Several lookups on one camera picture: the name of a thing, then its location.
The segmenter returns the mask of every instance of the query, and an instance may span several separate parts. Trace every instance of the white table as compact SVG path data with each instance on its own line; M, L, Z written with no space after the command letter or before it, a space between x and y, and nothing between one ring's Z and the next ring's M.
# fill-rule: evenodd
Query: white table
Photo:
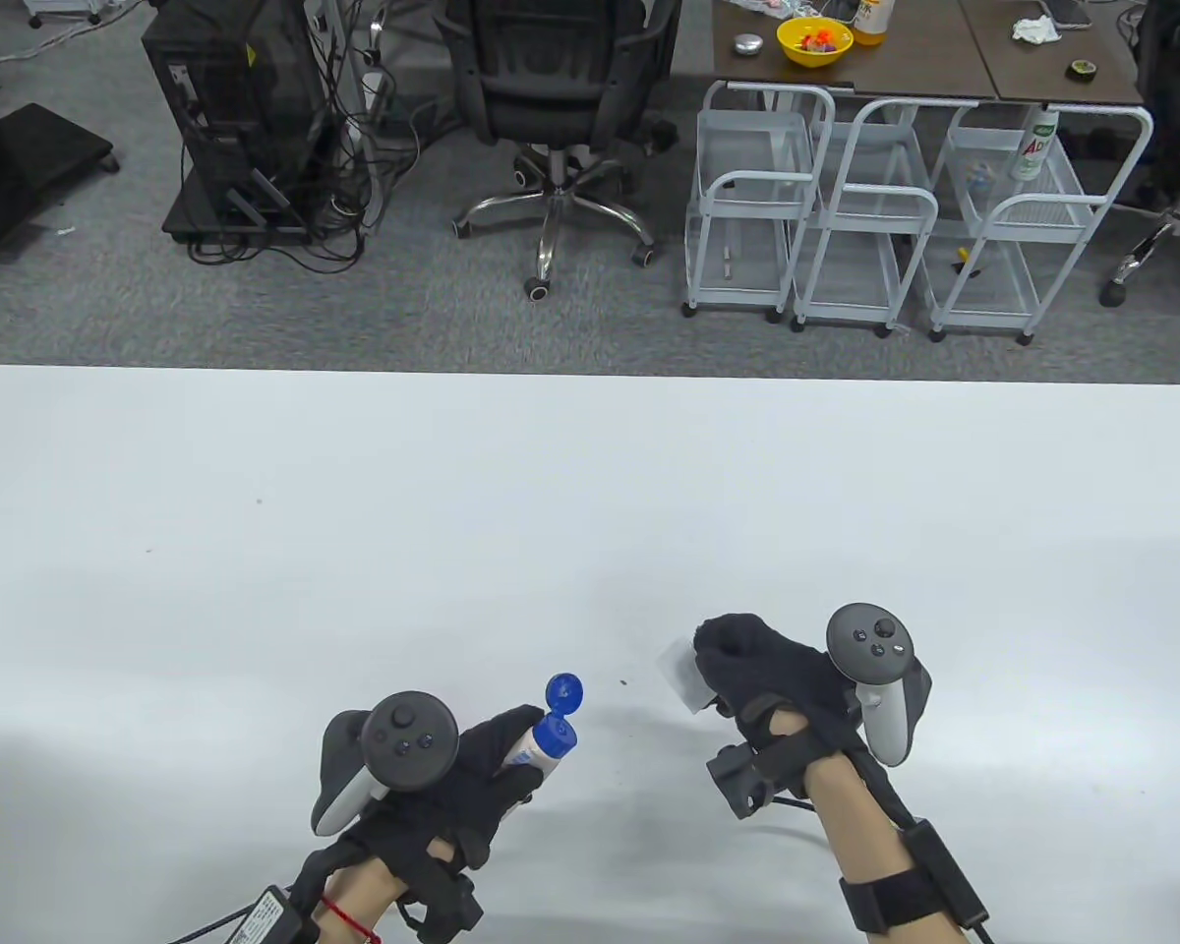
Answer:
M556 670L582 743L472 944L859 940L653 664L854 599L935 675L893 782L996 939L1180 944L1180 387L0 368L0 942L240 907L316 845L330 715Z

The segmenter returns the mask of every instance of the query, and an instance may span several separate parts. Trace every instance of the black office chair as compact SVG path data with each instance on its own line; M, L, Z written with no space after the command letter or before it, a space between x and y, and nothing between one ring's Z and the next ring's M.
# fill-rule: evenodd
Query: black office chair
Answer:
M573 206L609 216L634 230L634 263L649 266L656 240L632 210L591 192L621 179L624 166L603 157L581 169L570 149L605 152L643 122L654 83L667 71L676 0L657 0L645 25L629 22L629 0L438 0L433 6L454 67L455 99L477 138L545 150L516 158L517 181L532 185L487 197L454 221L460 240L474 216L496 206L545 208L537 271L524 293L540 301L551 288L559 222Z
M1161 195L1168 206L1156 215L1153 232L1122 257L1115 274L1101 288L1097 300L1108 309L1125 302L1128 297L1125 282L1147 263L1161 240L1180 235L1180 0L1148 0L1133 53L1138 86L1153 112L1156 153L1140 198L1145 204Z

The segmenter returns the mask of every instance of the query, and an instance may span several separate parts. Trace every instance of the computer case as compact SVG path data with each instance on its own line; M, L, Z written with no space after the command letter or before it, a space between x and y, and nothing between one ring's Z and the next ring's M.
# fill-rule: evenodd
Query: computer case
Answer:
M214 216L287 212L327 113L303 0L162 0L144 50Z

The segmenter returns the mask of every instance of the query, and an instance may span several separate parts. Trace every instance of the black glove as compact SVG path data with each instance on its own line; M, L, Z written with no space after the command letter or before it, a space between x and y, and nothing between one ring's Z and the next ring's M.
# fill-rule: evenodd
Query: black glove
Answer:
M523 765L499 773L499 767L544 715L539 707L522 704L464 732L450 773L427 789L389 792L374 801L345 832L345 840L365 846L407 884L405 872L427 864L428 844L435 838L455 847L446 865L451 873L480 868L504 814L542 786L540 769Z
M728 612L694 632L699 674L725 702L743 738L762 750L778 739L769 719L791 706L832 747L859 743L854 684L827 653L788 640L755 612Z

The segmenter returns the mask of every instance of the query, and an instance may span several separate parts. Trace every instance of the gray carpet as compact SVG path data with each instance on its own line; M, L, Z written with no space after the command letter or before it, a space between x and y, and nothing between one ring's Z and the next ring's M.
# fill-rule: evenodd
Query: gray carpet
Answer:
M700 31L708 0L686 6L676 71L700 74L710 59ZM1095 301L1147 225L1127 215L1099 232L1029 349L1008 336L932 345L918 329L886 341L818 324L791 334L742 310L681 319L689 133L644 166L634 197L666 240L657 264L630 266L630 240L617 230L570 229L556 291L540 304L519 288L535 229L452 237L452 212L505 189L510 176L510 152L467 132L424 155L349 274L316 277L278 256L201 268L159 232L181 146L139 44L151 17L137 9L0 67L0 114L37 100L113 139L124 165L70 192L0 263L0 363L1180 382L1180 240L1153 258L1123 309ZM0 54L51 28L59 26L28 31L18 0L0 0ZM689 113L680 123L689 132Z

